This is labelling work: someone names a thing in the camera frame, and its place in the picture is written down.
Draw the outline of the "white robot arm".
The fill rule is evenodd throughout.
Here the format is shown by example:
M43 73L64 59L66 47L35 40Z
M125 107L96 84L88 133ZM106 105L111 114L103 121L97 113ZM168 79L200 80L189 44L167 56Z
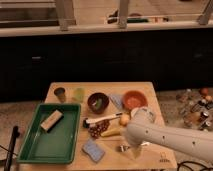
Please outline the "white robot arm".
M148 107L132 112L123 131L130 146L139 147L147 141L213 163L213 133L155 124L156 115Z

